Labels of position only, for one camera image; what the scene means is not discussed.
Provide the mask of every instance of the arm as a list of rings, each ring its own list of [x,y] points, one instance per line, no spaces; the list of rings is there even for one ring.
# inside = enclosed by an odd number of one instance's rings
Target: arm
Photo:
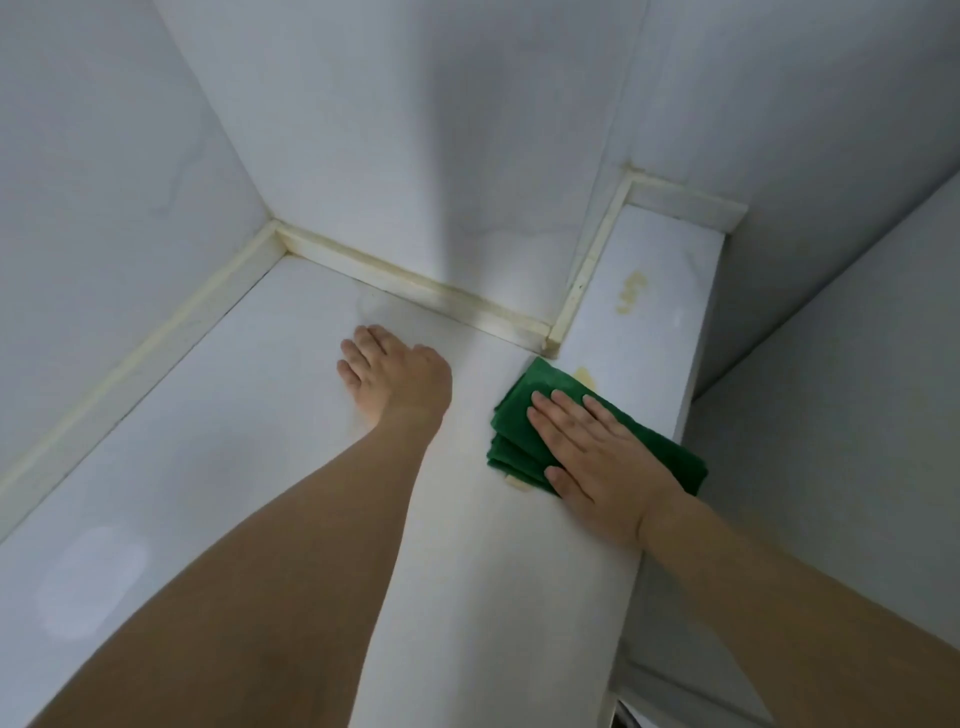
[[[371,432],[148,601],[36,728],[348,724],[451,383],[436,352],[380,327],[358,328],[342,350],[337,370]]]
[[[564,466],[547,477],[601,535],[643,548],[692,598],[778,725],[946,725],[960,652],[839,582],[727,526],[592,398],[534,395]]]

